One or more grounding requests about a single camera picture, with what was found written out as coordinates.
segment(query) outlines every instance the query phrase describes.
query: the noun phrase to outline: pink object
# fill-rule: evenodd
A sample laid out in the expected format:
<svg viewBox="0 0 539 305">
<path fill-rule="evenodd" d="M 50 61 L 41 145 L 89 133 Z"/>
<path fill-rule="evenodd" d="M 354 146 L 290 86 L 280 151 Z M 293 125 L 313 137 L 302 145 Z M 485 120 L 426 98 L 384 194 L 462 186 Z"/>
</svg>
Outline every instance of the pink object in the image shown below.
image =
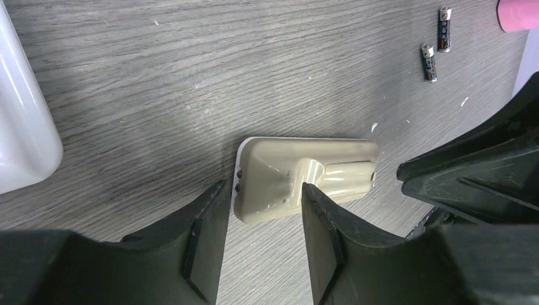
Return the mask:
<svg viewBox="0 0 539 305">
<path fill-rule="evenodd" d="M 505 32 L 539 27 L 539 0 L 500 0 L 498 18 Z"/>
</svg>

